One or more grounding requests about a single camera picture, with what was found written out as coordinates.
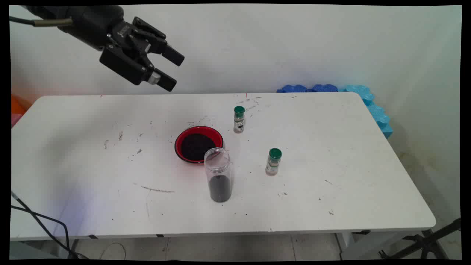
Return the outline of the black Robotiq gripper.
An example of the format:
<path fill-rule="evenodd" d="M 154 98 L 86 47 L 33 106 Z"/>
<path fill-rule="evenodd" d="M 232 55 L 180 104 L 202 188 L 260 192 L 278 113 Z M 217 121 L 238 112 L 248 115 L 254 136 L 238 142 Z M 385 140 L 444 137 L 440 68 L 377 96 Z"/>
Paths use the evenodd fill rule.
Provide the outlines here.
<path fill-rule="evenodd" d="M 125 22 L 121 6 L 23 6 L 40 17 L 35 27 L 57 27 L 96 50 L 99 62 L 134 85 L 147 82 L 171 92 L 177 80 L 154 67 L 148 53 L 178 67 L 185 56 L 168 44 L 166 35 L 139 17 Z"/>

